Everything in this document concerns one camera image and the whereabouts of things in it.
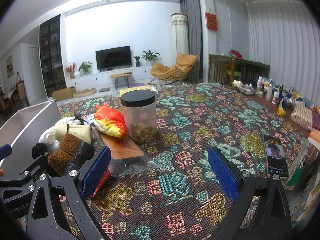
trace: white curtain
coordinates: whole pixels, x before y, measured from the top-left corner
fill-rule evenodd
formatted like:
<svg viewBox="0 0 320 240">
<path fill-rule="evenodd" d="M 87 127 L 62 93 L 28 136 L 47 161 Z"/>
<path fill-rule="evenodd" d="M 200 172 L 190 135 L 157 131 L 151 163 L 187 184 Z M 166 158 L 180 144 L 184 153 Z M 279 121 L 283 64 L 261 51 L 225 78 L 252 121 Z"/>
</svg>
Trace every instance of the white curtain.
<svg viewBox="0 0 320 240">
<path fill-rule="evenodd" d="M 270 65 L 269 78 L 320 104 L 320 29 L 297 0 L 247 2 L 250 59 Z"/>
<path fill-rule="evenodd" d="M 188 16 L 184 13 L 171 15 L 173 60 L 176 62 L 178 53 L 189 54 Z"/>
</svg>

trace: round cushion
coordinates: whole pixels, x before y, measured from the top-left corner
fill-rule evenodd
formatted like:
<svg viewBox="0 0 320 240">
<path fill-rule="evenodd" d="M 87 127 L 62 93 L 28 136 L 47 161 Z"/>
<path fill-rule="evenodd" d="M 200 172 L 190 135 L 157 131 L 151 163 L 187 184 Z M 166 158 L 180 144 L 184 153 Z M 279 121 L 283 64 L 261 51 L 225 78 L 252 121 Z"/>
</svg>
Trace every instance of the round cushion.
<svg viewBox="0 0 320 240">
<path fill-rule="evenodd" d="M 91 95 L 95 94 L 96 92 L 97 92 L 97 90 L 95 88 L 81 90 L 81 91 L 74 93 L 73 98 L 81 98 L 81 97 L 91 96 Z"/>
</svg>

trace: television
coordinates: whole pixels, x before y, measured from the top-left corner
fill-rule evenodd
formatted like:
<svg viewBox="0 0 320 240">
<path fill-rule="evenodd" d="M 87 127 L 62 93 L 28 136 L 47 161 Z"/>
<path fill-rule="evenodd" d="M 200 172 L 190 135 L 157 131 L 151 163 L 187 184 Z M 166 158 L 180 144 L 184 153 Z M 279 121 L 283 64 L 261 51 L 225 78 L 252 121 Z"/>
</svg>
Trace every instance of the television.
<svg viewBox="0 0 320 240">
<path fill-rule="evenodd" d="M 96 59 L 98 70 L 132 65 L 130 46 L 96 51 Z"/>
</svg>

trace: smartphone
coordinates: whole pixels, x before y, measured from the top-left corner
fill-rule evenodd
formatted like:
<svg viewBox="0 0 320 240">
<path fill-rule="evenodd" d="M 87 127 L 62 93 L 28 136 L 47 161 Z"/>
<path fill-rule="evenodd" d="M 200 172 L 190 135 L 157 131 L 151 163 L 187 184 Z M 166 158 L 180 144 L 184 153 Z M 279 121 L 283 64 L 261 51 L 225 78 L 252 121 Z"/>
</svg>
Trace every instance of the smartphone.
<svg viewBox="0 0 320 240">
<path fill-rule="evenodd" d="M 279 177 L 289 178 L 287 162 L 280 139 L 264 135 L 263 141 L 267 160 L 267 177 L 277 174 Z"/>
</svg>

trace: red hanging decoration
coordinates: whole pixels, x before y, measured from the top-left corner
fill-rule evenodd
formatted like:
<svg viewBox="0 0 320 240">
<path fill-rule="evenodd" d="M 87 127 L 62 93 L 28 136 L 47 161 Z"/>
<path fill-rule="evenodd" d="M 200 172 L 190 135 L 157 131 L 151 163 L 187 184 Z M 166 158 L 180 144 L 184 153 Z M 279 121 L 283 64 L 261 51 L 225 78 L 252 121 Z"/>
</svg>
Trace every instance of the red hanging decoration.
<svg viewBox="0 0 320 240">
<path fill-rule="evenodd" d="M 205 13 L 205 23 L 208 29 L 218 30 L 217 16 L 212 13 Z"/>
</svg>

